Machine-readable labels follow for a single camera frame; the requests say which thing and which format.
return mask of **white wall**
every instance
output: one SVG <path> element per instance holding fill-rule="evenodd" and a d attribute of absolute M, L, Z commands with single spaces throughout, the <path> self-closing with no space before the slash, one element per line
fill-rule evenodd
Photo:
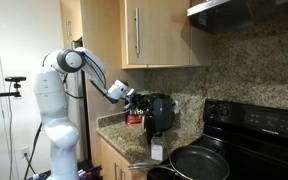
<path fill-rule="evenodd" d="M 63 48 L 63 41 L 58 0 L 0 0 L 0 58 L 3 75 L 27 77 L 27 80 L 21 83 L 22 99 L 11 98 L 16 162 L 13 169 L 17 171 L 14 179 L 24 177 L 27 163 L 21 158 L 20 149 L 29 146 L 32 150 L 34 136 L 41 122 L 32 90 L 34 73 L 41 67 L 47 53 L 60 48 Z M 5 91 L 8 91 L 8 83 L 5 83 L 5 87 Z M 5 145 L 0 144 L 1 148 L 5 149 Z M 38 173 L 50 169 L 49 141 L 43 131 L 32 166 Z M 8 179 L 8 176 L 5 176 L 8 173 L 8 169 L 0 169 L 0 179 Z"/>

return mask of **granite backsplash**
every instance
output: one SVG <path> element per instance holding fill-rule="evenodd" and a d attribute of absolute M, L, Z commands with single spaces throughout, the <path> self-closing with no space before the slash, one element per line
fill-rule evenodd
<path fill-rule="evenodd" d="M 288 20 L 213 35 L 209 67 L 147 69 L 145 89 L 179 101 L 182 128 L 202 128 L 205 98 L 288 109 Z"/>

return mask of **pan handle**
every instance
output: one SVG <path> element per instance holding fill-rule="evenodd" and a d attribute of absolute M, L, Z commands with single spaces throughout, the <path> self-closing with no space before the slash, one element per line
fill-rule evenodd
<path fill-rule="evenodd" d="M 134 170 L 134 169 L 145 169 L 145 168 L 163 168 L 163 169 L 167 169 L 172 172 L 175 172 L 175 170 L 169 166 L 170 166 L 169 164 L 158 165 L 158 164 L 149 164 L 149 163 L 135 163 L 135 164 L 129 165 L 127 169 Z"/>

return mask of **range hood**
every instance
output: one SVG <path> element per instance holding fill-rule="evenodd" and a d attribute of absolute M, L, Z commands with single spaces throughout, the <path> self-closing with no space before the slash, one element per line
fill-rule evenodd
<path fill-rule="evenodd" d="M 288 18 L 288 0 L 208 0 L 197 4 L 200 1 L 192 1 L 187 16 L 193 26 L 211 34 Z"/>

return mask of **stovetop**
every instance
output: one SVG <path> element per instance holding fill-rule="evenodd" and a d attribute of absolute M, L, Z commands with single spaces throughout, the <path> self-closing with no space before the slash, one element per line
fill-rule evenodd
<path fill-rule="evenodd" d="M 228 180 L 288 180 L 288 111 L 206 100 L 203 136 L 190 145 L 220 154 L 230 166 Z M 168 164 L 168 159 L 161 164 Z M 179 179 L 153 168 L 149 179 Z"/>

